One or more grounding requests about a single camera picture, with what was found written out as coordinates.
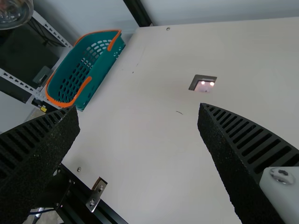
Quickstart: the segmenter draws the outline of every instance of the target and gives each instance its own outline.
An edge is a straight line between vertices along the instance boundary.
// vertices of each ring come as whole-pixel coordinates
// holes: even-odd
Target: teal basket
[[[45,91],[48,100],[83,111],[124,47],[121,30],[81,37],[49,78]]]

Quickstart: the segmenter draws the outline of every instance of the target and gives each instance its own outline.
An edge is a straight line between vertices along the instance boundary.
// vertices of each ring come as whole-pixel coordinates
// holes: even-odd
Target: metal bracket
[[[102,180],[101,178],[99,178],[97,182],[98,182],[98,184],[94,188],[92,195],[89,197],[89,199],[87,200],[87,203],[86,203],[86,207],[91,212],[94,212],[94,210],[96,209],[98,203],[101,200],[100,197],[101,197],[105,187],[107,186],[107,183],[104,180]]]

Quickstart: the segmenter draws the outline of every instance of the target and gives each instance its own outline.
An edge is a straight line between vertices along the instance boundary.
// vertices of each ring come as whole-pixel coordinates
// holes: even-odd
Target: black metal frame
[[[149,27],[152,21],[140,0],[123,0],[140,27]]]
[[[128,224],[102,200],[91,213],[85,205],[91,194],[92,190],[61,164],[36,207],[54,207],[65,224]]]

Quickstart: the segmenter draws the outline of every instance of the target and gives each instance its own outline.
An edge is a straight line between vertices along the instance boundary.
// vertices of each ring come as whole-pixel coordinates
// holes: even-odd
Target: metal shelf frame
[[[38,12],[34,11],[32,17],[38,21],[45,29],[47,29],[58,41],[60,41],[66,48],[66,52],[68,53],[73,46],[63,38],[63,36],[58,33]],[[66,54],[62,54],[60,59],[57,61],[57,63],[54,65],[51,70],[55,70],[60,63],[63,61]],[[25,82],[22,82],[21,80],[17,79],[13,75],[9,74],[8,72],[4,71],[3,69],[0,69],[0,77],[6,79],[7,81],[11,82],[12,84],[18,86],[19,88],[25,90],[26,92],[30,93],[32,96],[28,99],[26,104],[30,104],[34,98],[37,98],[39,100],[42,100],[46,102],[47,104],[52,105],[53,107],[59,109],[57,105],[51,103],[44,94],[44,87],[38,87],[37,89],[31,87],[30,85],[26,84]]]

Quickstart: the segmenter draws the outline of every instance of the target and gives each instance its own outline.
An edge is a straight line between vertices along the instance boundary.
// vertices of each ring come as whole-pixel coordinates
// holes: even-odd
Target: white board
[[[90,188],[107,181],[102,199],[129,224],[239,224],[197,129],[199,104],[298,148],[299,18],[166,28],[137,29],[79,112],[63,164]],[[196,74],[218,77],[211,93],[188,90]]]

